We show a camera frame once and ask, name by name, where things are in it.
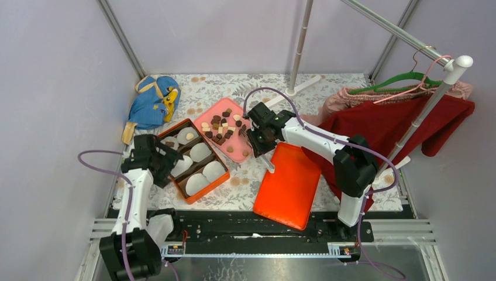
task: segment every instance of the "gray wall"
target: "gray wall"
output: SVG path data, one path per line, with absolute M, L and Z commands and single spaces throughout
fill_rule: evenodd
M 122 149 L 137 77 L 96 1 L 2 1 L 0 38 L 0 279 L 73 280 L 112 184 L 76 156 Z
M 408 0 L 362 0 L 398 22 Z M 149 73 L 289 73 L 305 0 L 111 0 Z M 300 72 L 368 73 L 389 34 L 340 1 L 315 1 Z
M 417 150 L 406 168 L 418 211 L 432 222 L 453 281 L 494 280 L 495 15 L 496 2 L 491 0 L 422 1 L 406 28 L 444 53 L 474 58 L 474 66 L 461 79 L 474 85 L 474 114 L 436 157 Z M 399 44 L 378 81 L 411 69 L 413 52 Z M 423 57 L 418 70 L 425 71 L 428 64 Z M 443 77 L 441 67 L 435 67 L 433 76 Z

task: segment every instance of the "metal hanger hook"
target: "metal hanger hook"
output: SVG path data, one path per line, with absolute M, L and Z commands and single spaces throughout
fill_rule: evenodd
M 421 51 L 421 50 L 423 50 L 423 49 L 427 49 L 427 48 L 433 48 L 434 50 L 437 50 L 437 49 L 436 49 L 436 47 L 434 47 L 434 46 L 424 46 L 424 47 L 421 47 L 420 49 L 418 49 L 418 50 L 414 53 L 413 59 L 414 59 L 415 65 L 414 65 L 414 67 L 412 68 L 412 70 L 411 70 L 410 72 L 414 72 L 415 67 L 416 67 L 416 66 L 417 66 L 417 64 L 418 64 L 418 61 L 415 59 L 415 55 L 416 55 L 419 51 Z

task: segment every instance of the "red garment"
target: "red garment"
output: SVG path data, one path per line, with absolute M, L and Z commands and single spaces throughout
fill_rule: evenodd
M 373 104 L 364 102 L 354 108 L 334 113 L 319 127 L 338 135 L 365 137 L 370 148 L 388 156 L 420 114 L 430 97 L 417 98 L 397 104 Z M 434 156 L 448 140 L 454 130 L 474 112 L 475 103 L 450 96 L 443 96 L 420 127 L 407 141 L 398 156 L 393 160 L 396 165 L 418 145 L 422 144 L 422 153 Z M 334 166 L 321 156 L 304 149 L 305 154 L 322 170 L 331 191 L 341 199 L 341 191 L 336 187 Z M 382 160 L 376 158 L 379 166 Z M 372 206 L 373 200 L 368 200 L 366 211 Z

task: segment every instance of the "pink clothing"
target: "pink clothing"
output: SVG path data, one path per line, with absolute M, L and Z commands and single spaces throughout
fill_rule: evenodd
M 429 90 L 435 91 L 437 87 L 432 87 Z M 472 93 L 473 86 L 464 82 L 457 81 L 446 95 L 450 95 L 455 98 L 461 98 L 463 100 L 468 99 L 469 95 Z M 393 92 L 374 92 L 373 90 L 361 92 L 356 95 L 348 94 L 348 91 L 356 90 L 356 88 L 342 88 L 337 93 L 331 95 L 324 102 L 322 109 L 319 110 L 317 115 L 301 115 L 301 118 L 310 124 L 318 126 L 324 121 L 326 121 L 333 113 L 346 109 L 355 107 L 366 101 L 379 101 L 383 98 L 387 98 L 391 95 L 399 94 L 400 91 Z M 381 104 L 390 104 L 395 102 L 409 101 L 414 98 L 424 97 L 426 95 L 432 94 L 430 91 L 424 91 L 422 89 L 417 89 L 413 92 L 409 92 L 404 95 L 392 98 L 390 100 L 384 101 Z

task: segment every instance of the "floral pattern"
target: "floral pattern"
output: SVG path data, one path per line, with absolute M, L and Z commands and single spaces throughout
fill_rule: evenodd
M 297 84 L 314 75 L 300 74 L 297 78 Z M 154 130 L 136 131 L 135 134 L 160 134 L 185 118 L 194 120 L 223 97 L 229 97 L 243 105 L 244 97 L 252 89 L 263 86 L 284 90 L 290 79 L 287 74 L 181 74 L 171 76 L 179 83 L 182 91 L 179 106 L 171 122 Z M 364 87 L 366 85 L 363 74 L 323 74 L 322 77 L 321 82 L 293 98 L 300 114 L 316 114 L 324 100 L 344 86 Z M 257 92 L 249 98 L 247 108 L 253 107 L 259 101 L 265 102 L 276 96 L 277 94 L 274 92 Z M 273 108 L 275 112 L 282 109 L 292 111 L 286 102 L 281 102 Z M 241 164 L 235 163 L 216 147 L 213 146 L 213 148 L 229 168 L 229 180 L 191 205 L 181 198 L 173 184 L 169 184 L 163 189 L 153 186 L 149 195 L 149 209 L 174 207 L 179 210 L 252 210 L 260 183 L 265 175 L 265 166 L 253 157 L 249 157 Z M 116 186 L 112 207 L 120 209 L 124 184 L 118 181 Z M 374 200 L 376 203 L 373 204 L 371 210 L 402 210 L 397 189 L 374 194 Z M 338 209 L 339 203 L 335 199 L 335 195 L 321 176 L 312 210 L 337 211 Z

